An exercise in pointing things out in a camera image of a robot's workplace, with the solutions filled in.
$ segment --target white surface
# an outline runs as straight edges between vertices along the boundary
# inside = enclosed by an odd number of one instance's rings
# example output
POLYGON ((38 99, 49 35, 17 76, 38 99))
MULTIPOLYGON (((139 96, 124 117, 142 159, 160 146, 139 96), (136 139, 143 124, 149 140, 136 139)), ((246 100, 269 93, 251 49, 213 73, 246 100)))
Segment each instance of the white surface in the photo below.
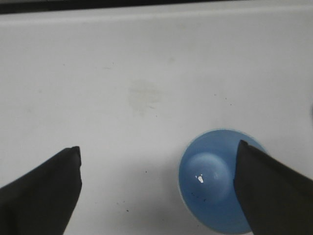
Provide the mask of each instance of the white surface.
POLYGON ((200 133, 247 132, 313 178, 312 25, 312 1, 0 16, 0 185, 79 145, 65 234, 215 234, 177 188, 200 133))

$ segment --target blue cup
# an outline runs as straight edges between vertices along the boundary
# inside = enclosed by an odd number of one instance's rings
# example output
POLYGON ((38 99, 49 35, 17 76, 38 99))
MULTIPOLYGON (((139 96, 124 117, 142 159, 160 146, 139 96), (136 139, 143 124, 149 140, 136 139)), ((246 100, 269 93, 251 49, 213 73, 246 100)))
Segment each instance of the blue cup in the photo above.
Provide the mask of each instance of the blue cup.
POLYGON ((204 225, 223 234, 251 231, 233 186, 240 140, 264 151, 246 134, 214 130, 192 141, 179 166, 179 188, 186 206, 204 225))

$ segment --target white table surface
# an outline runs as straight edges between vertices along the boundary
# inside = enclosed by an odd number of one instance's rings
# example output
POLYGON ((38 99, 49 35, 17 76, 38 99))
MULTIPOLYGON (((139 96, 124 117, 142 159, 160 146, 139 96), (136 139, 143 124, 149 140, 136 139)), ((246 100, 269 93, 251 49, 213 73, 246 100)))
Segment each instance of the white table surface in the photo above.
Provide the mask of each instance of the white table surface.
POLYGON ((180 199, 180 157, 234 128, 313 178, 312 41, 303 0, 1 15, 0 185, 79 145, 66 235, 215 235, 180 199))

